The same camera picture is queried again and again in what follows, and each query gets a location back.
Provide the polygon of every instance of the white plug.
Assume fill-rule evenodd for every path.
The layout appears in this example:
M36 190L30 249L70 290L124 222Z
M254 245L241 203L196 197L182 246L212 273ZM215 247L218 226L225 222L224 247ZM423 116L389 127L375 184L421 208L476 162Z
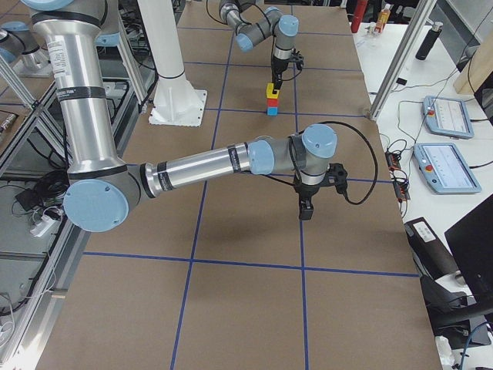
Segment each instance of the white plug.
M41 216L41 220L36 223L29 232L35 237L42 237L55 223L56 220L53 220L50 216L43 214Z

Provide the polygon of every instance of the blue block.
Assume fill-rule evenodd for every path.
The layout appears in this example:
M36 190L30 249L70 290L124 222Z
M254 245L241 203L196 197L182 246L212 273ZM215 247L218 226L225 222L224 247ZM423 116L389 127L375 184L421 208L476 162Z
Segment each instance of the blue block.
M277 116L277 107L276 106L267 107L267 115L268 116Z

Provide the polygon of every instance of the small robot arm in background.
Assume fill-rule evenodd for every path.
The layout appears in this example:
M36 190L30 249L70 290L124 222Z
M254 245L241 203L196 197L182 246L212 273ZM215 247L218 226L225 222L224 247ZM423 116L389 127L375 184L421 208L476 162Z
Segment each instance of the small robot arm in background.
M49 64L48 56L23 22L6 22L0 25L0 56L7 63L21 56L27 71L36 72Z
M241 16L241 13L252 5L256 6L251 1L254 0L250 0L250 2L247 0L221 0L220 18L234 30L236 42L243 52L249 52L263 40L274 37L270 60L272 82L267 86L267 98L277 100L284 81L283 73L286 72L289 64L294 63L298 71L304 67L303 56L294 48L299 22L295 16L284 15L278 8L271 6L265 11L260 9L263 13L263 18L260 21L250 23Z
M293 187L299 194L302 220L311 218L311 197L320 187L335 186L338 193L345 194L347 174L341 165L329 163L336 150L337 135L322 124L284 139L261 137L157 165L125 163L116 153L96 51L96 40L104 25L118 20L117 0L22 2L32 10L34 30L45 37L52 60L57 97L72 151L72 164L67 171L71 185L63 205L75 225L88 231L113 229L144 200L230 173L269 175L294 170ZM170 2L163 4L173 11ZM234 11L223 14L229 22L242 22ZM239 35L250 39L252 47L264 39L254 36L256 28L261 27L266 37L277 34L279 52L274 56L286 66L293 55L297 20L282 16L276 9L266 14L271 17L270 25L264 20L260 26L249 27L242 22L235 28ZM283 17L288 21L286 26ZM114 42L112 36L106 44L110 42Z

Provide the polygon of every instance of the red bottle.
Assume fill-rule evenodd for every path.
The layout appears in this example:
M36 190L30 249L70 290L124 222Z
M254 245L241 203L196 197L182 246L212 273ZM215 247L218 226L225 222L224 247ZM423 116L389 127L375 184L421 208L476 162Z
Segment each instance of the red bottle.
M368 0L358 0L356 10L354 10L353 21L351 22L351 32L356 33L360 28L361 20L365 10L367 10Z

